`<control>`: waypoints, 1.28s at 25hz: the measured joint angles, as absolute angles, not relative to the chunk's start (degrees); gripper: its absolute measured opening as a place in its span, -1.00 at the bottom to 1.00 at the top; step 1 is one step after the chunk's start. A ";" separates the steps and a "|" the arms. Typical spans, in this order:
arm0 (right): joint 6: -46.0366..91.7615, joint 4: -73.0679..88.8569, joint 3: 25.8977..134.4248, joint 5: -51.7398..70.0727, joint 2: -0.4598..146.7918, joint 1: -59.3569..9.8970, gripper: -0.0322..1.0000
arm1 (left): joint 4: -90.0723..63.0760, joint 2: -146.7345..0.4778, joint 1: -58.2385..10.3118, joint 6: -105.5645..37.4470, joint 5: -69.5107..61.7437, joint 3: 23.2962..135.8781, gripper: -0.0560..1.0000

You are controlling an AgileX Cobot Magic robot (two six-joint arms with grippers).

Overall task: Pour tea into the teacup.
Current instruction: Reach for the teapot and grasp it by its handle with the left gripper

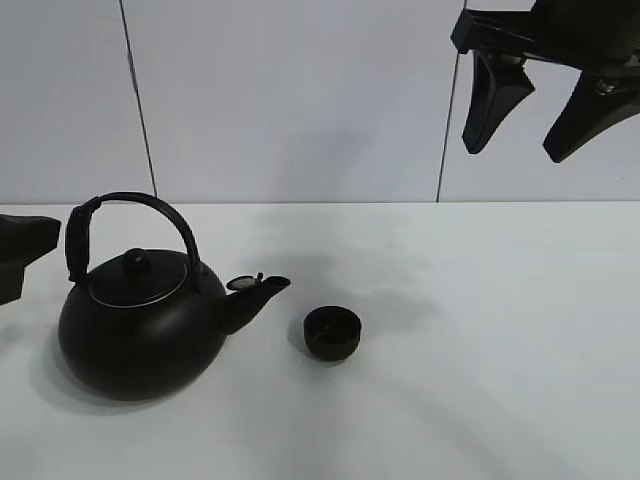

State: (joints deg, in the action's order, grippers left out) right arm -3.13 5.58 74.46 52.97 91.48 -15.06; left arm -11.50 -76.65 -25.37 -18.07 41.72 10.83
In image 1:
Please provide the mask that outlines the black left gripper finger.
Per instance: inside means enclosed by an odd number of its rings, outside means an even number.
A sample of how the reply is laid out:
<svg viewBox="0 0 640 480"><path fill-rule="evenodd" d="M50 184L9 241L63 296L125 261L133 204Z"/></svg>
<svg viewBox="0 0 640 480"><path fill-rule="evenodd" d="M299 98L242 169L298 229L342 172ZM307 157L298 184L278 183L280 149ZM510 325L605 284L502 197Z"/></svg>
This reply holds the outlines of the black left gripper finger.
<svg viewBox="0 0 640 480"><path fill-rule="evenodd" d="M1 216L1 304L21 298L26 268L57 247L61 221L46 216Z"/></svg>

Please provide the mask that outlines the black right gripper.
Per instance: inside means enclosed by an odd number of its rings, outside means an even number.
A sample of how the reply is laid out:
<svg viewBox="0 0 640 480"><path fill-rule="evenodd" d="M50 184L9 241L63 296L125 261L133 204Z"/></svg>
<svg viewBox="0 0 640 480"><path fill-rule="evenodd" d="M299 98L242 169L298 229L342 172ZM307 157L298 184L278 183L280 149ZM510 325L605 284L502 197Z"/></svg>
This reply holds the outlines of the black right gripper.
<svg viewBox="0 0 640 480"><path fill-rule="evenodd" d="M537 1L523 11L465 8L451 40L462 54L485 51L473 53L462 134L470 154L480 153L503 120L535 91L525 59L583 72L543 142L554 163L639 114L637 1Z"/></svg>

